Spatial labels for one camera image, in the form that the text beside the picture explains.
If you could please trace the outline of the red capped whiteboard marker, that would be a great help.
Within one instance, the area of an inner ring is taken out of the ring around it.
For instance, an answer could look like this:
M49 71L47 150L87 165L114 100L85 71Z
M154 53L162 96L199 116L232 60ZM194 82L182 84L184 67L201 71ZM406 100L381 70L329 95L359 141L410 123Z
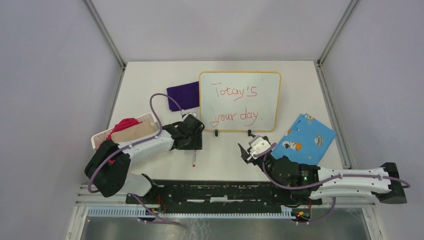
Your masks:
M193 151L193 157L192 157L192 167L195 168L196 167L196 162L197 162L197 151L194 150Z

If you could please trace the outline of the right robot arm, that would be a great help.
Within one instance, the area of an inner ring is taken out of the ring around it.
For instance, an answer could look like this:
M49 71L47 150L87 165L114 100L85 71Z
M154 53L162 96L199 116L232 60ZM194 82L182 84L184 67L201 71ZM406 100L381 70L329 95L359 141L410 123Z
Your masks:
M394 162L365 170L298 163L286 155L272 156L276 143L270 143L267 136L260 135L252 137L248 148L241 144L237 146L242 160L259 167L273 185L288 191L289 199L295 204L323 198L376 199L394 205L407 203L405 190L411 184L400 178Z

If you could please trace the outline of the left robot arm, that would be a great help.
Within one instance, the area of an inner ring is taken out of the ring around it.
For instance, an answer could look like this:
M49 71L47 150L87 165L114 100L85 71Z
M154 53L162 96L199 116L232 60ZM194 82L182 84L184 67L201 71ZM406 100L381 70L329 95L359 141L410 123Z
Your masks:
M135 162L172 150L198 151L203 148L205 125L193 114L185 114L181 121L160 126L158 131L136 140L116 143L105 140L84 169L89 179L90 193L101 193L109 198L118 192L139 197L145 204L157 198L157 184L146 174L134 174Z

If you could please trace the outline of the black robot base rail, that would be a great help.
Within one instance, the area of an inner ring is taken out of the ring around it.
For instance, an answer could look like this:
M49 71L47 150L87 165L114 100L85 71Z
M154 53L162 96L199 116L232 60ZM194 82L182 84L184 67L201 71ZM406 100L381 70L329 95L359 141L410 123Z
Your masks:
M306 190L283 189L269 181L154 180L155 186L140 200L165 205L167 214L267 214L282 207L321 205Z

